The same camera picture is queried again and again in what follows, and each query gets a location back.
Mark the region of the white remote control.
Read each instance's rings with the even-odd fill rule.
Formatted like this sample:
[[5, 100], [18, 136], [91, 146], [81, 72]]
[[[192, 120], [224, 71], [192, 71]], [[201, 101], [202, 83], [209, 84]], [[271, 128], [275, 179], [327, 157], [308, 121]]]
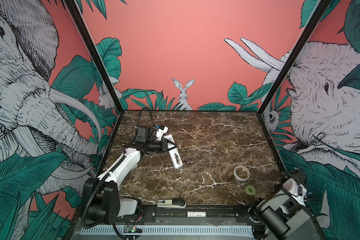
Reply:
[[[172, 134], [166, 135], [166, 136], [164, 136], [164, 138], [167, 140], [170, 140], [172, 142], [175, 142]], [[178, 149], [176, 148], [173, 150], [169, 150], [169, 154], [170, 154], [171, 160], [173, 162], [174, 168], [175, 169], [181, 168], [183, 166], [183, 161], [180, 157]]]

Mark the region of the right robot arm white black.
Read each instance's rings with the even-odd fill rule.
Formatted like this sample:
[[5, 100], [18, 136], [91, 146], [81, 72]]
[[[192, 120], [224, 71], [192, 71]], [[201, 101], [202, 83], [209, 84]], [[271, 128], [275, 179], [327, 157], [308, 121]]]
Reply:
[[325, 240], [326, 237], [310, 208], [307, 175], [300, 169], [282, 172], [284, 177], [268, 198], [258, 198], [248, 208], [256, 240]]

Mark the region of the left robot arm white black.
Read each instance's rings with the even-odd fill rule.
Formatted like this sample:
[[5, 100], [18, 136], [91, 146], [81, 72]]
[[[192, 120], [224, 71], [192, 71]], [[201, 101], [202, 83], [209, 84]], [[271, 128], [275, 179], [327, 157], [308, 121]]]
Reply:
[[99, 224], [111, 225], [116, 219], [136, 217], [142, 212], [141, 200], [120, 198], [119, 189], [127, 174], [148, 153], [169, 152], [177, 146], [163, 137], [168, 128], [138, 127], [135, 136], [122, 145], [122, 154], [101, 175], [86, 180], [80, 204], [81, 227], [90, 229]]

